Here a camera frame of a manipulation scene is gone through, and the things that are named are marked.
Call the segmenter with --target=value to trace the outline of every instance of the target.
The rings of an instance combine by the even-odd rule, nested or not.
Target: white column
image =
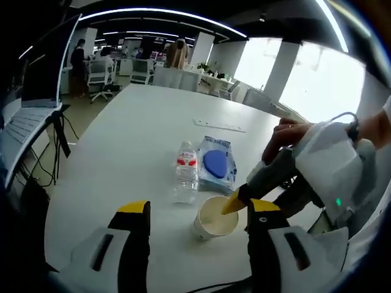
[[[87,58],[88,55],[93,54],[93,46],[95,44],[97,32],[98,29],[93,29],[91,27],[75,30],[75,33],[73,34],[71,42],[69,44],[67,66],[71,66],[72,52],[73,50],[75,50],[76,45],[81,38],[86,40],[86,44],[84,45],[84,57]]]
[[[282,42],[276,62],[271,70],[263,92],[273,102],[278,102],[287,84],[293,65],[298,55],[300,44]]]
[[[141,40],[125,40],[123,42],[123,47],[128,47],[128,57],[131,55],[134,49],[139,48],[141,45]]]
[[[193,53],[189,61],[190,64],[197,65],[201,62],[206,62],[209,56],[210,48],[214,41],[213,35],[200,32],[193,47]]]

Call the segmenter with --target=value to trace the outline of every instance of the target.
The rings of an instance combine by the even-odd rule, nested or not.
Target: laptop screen
[[[75,16],[51,30],[20,59],[24,63],[23,107],[58,106],[61,69],[78,20]]]

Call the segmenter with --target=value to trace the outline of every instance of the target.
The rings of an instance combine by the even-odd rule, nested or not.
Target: plastic water bottle
[[[175,202],[191,203],[194,201],[197,196],[198,184],[197,153],[190,142],[182,142],[175,172]]]

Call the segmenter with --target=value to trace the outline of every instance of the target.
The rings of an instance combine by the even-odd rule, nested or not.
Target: blue sponge
[[[225,152],[219,150],[207,152],[203,156],[203,164],[205,169],[216,178],[224,178],[225,174],[227,174],[227,158],[225,157]]]

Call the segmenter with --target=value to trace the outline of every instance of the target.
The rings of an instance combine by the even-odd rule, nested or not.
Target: white table
[[[192,119],[239,125],[247,132],[204,128]],[[149,292],[188,292],[250,275],[246,212],[225,237],[197,241],[190,232],[201,202],[173,204],[174,162],[183,140],[229,140],[236,186],[260,160],[279,119],[224,99],[165,87],[130,84],[100,113],[61,166],[45,227],[46,261],[61,270],[73,247],[131,201],[151,201]]]

